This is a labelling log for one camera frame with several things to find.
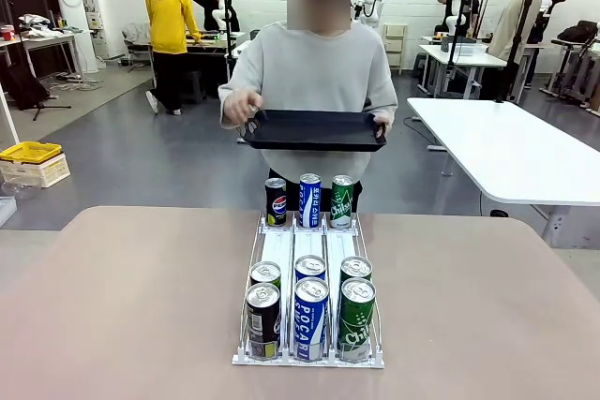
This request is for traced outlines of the person's right hand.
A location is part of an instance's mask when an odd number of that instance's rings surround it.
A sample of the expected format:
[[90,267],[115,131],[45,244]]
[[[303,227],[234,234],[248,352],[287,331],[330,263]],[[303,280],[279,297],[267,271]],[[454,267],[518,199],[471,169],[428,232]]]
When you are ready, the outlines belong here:
[[249,90],[238,89],[229,93],[223,102],[224,122],[241,126],[263,107],[263,98]]

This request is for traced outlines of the person's left hand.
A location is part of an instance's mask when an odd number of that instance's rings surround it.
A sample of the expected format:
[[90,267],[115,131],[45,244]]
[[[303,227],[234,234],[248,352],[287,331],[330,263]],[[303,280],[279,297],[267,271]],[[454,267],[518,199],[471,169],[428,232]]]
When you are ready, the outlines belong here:
[[377,138],[384,136],[391,129],[393,118],[383,111],[373,112],[372,117],[375,124],[375,136]]

